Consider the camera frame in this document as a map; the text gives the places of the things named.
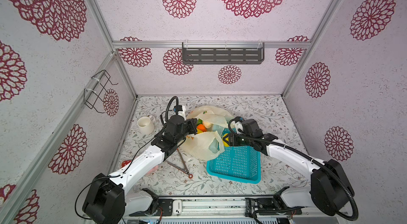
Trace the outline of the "cream printed plastic bag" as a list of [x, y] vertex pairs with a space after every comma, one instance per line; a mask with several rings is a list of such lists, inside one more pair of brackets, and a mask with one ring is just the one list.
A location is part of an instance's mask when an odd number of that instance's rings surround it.
[[228, 123], [233, 117], [230, 112], [215, 106], [206, 105], [195, 108], [188, 114], [188, 119], [201, 119], [213, 125], [206, 132], [200, 131], [197, 134], [188, 135], [180, 149], [192, 157], [203, 161], [217, 158], [218, 154], [210, 151], [209, 146], [217, 140], [220, 146], [220, 153], [224, 152], [225, 147], [222, 135], [228, 130]]

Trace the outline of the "yellow lemon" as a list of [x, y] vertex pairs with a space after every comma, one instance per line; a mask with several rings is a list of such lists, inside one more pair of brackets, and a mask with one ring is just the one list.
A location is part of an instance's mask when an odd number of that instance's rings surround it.
[[228, 134], [223, 135], [222, 141], [223, 141], [224, 147], [229, 147], [230, 146], [229, 145], [229, 135]]

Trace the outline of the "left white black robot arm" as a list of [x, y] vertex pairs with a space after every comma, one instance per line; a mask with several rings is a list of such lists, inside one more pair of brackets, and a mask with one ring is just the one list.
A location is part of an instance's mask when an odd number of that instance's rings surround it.
[[141, 148], [142, 153], [109, 175], [100, 173], [84, 188], [87, 195], [83, 213], [78, 217], [96, 224], [117, 224], [123, 217], [138, 212], [155, 214], [159, 209], [159, 197], [148, 189], [137, 193], [131, 190], [143, 176], [176, 152], [188, 135], [197, 134], [197, 125], [197, 119], [186, 119], [178, 97], [172, 97], [165, 109], [163, 128], [147, 147]]

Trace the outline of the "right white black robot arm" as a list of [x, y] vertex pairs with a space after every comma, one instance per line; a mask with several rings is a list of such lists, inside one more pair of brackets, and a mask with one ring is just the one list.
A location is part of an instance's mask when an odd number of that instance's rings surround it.
[[314, 158], [288, 146], [277, 136], [263, 133], [254, 119], [235, 117], [228, 122], [229, 134], [223, 141], [230, 147], [250, 146], [254, 150], [278, 159], [308, 178], [305, 188], [284, 187], [272, 196], [270, 206], [260, 207], [258, 200], [251, 200], [248, 213], [257, 223], [258, 214], [293, 214], [304, 208], [318, 208], [327, 216], [356, 221], [359, 210], [355, 192], [341, 164]]

